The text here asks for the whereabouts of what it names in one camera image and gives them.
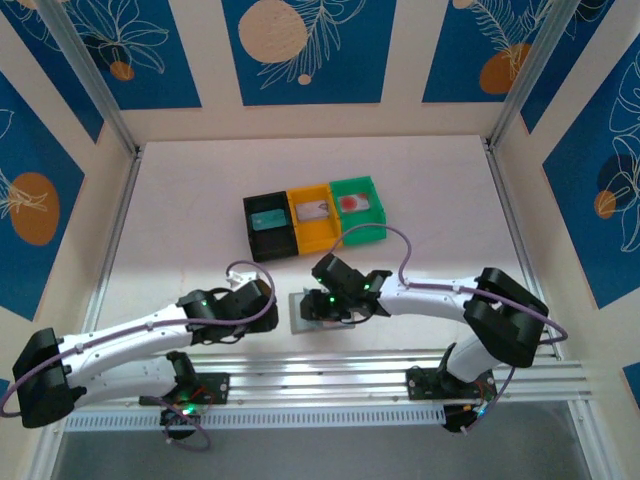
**metal frame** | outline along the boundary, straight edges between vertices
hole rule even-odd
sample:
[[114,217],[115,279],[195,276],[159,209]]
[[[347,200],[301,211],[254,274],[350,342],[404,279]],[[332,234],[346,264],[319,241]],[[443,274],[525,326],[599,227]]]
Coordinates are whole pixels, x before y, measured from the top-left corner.
[[91,59],[89,52],[76,32],[71,19],[56,0],[34,0],[38,15],[49,29],[51,36],[60,47],[73,72],[80,80],[89,98],[102,118],[111,126],[122,148],[131,155],[137,153],[137,146],[127,127],[118,104],[107,87],[102,74]]
[[[90,299],[82,327],[82,332],[88,332],[94,330],[97,324],[142,155],[135,145],[115,99],[64,9],[56,0],[34,0],[34,2],[87,93],[112,127],[123,148],[133,158],[100,278]],[[485,141],[488,165],[525,282],[527,287],[541,298],[543,297],[542,289],[520,233],[519,221],[510,202],[508,186],[503,179],[500,162],[496,159],[496,149],[520,112],[579,2],[580,0],[556,2],[534,42],[534,47],[521,69],[521,74],[516,78],[505,100],[490,138]],[[356,414],[371,412],[371,409],[374,409],[373,411],[375,409],[392,409],[393,411],[415,409],[416,403],[410,402],[407,397],[404,371],[414,365],[435,367],[443,353],[444,351],[441,350],[420,350],[333,355],[217,357],[196,355],[193,361],[198,371],[222,370],[232,374],[230,404],[226,408],[216,409],[216,416],[221,419],[233,416],[234,421],[242,423],[242,428],[257,428],[255,412],[264,411],[264,409],[270,409],[271,412],[275,409],[286,412],[291,407],[296,407],[296,412],[301,412],[310,408],[320,411],[339,407],[346,412]],[[504,401],[567,401],[592,476],[598,479],[621,478],[615,452],[603,431],[603,422],[598,409],[590,401],[591,391],[582,367],[579,362],[567,361],[564,358],[565,352],[561,347],[542,347],[536,356],[534,366],[516,373],[505,393]],[[506,367],[495,370],[496,380],[499,383],[504,381],[506,375]],[[106,415],[113,418],[119,416],[121,419],[124,417],[135,419],[148,416],[150,410],[133,407],[133,400],[125,399],[107,402],[99,407],[87,407],[81,413],[73,414],[65,421],[43,429],[36,450],[38,454],[25,478],[48,478],[51,475],[60,446],[61,433],[66,428],[66,424],[75,428],[73,427],[75,421],[76,424],[82,424],[82,428],[94,428],[91,418],[105,418]],[[80,417],[84,418],[83,422],[78,420]],[[358,421],[365,424],[368,424],[367,422],[371,424],[373,421],[367,420],[368,417],[364,418]],[[96,422],[96,425],[99,425],[95,427],[97,429],[106,428],[104,422],[103,424]]]
[[533,42],[531,52],[507,94],[502,111],[489,135],[489,145],[492,148],[497,148],[500,145],[513,120],[520,114],[520,110],[540,78],[549,57],[564,34],[580,2],[581,0],[556,0],[554,2],[549,16],[540,27],[540,32]]

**white leaf illustration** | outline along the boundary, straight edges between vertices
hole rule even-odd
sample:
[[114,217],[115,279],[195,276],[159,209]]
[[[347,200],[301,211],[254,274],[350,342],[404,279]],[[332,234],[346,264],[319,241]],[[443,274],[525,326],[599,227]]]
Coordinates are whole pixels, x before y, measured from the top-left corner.
[[162,57],[156,53],[155,50],[143,45],[131,45],[128,47],[131,52],[131,58],[134,63],[142,65],[144,67],[152,68],[158,73],[164,73],[165,65]]
[[295,0],[291,6],[302,18],[307,29],[307,44],[293,58],[280,63],[264,63],[258,76],[266,79],[261,90],[284,79],[290,83],[300,75],[313,77],[322,68],[323,62],[331,59],[331,52],[342,46],[338,25],[354,18],[364,8],[366,0],[349,9],[345,5],[353,0]]
[[0,140],[7,134],[11,128],[11,120],[13,112],[7,109],[0,109]]

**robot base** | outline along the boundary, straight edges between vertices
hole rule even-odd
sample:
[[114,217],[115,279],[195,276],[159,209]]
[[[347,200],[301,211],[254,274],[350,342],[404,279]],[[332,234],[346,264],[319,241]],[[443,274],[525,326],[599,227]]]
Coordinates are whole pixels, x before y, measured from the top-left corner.
[[456,391],[445,390],[442,382],[442,369],[412,367],[405,372],[409,400],[469,400],[467,404],[446,405],[444,407],[447,422],[444,428],[450,432],[460,432],[469,427],[497,395],[493,372],[488,370],[472,383],[456,383]]

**floor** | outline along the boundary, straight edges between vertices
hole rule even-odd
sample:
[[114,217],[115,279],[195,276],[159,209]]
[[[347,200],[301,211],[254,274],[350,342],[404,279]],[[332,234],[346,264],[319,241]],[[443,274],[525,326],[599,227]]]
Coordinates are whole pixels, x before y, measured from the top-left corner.
[[[477,136],[323,138],[149,143],[98,328],[174,303],[193,289],[226,286],[224,270],[250,259],[242,198],[370,175],[389,225],[413,242],[407,273],[430,278],[502,268],[522,281],[502,208]],[[393,235],[343,248],[340,257],[367,273],[397,270],[405,246]],[[280,324],[236,345],[194,353],[351,352],[444,348],[465,325],[425,316],[375,318],[356,329],[292,335],[290,293],[317,283],[305,255],[268,262]]]

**orange circle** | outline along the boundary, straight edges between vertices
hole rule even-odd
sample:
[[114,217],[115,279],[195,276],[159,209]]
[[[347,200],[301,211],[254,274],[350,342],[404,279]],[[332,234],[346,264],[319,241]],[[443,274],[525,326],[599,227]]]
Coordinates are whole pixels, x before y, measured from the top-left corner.
[[60,220],[60,200],[56,187],[39,173],[23,173],[13,181],[9,199],[11,224],[18,236],[27,243],[44,246],[51,241]]
[[133,77],[135,77],[133,67],[128,63],[121,61],[113,62],[111,66],[109,66],[109,71],[111,72],[111,75],[122,82],[128,82],[129,80],[133,80]]
[[496,53],[484,64],[480,72],[480,88],[490,95],[501,95],[511,90],[531,45],[518,43],[508,50]]
[[286,62],[307,45],[309,34],[300,14],[282,0],[260,0],[238,23],[240,43],[262,63]]
[[616,196],[609,190],[603,190],[596,195],[596,201],[593,202],[593,207],[596,209],[596,214],[606,220],[611,218],[616,211]]

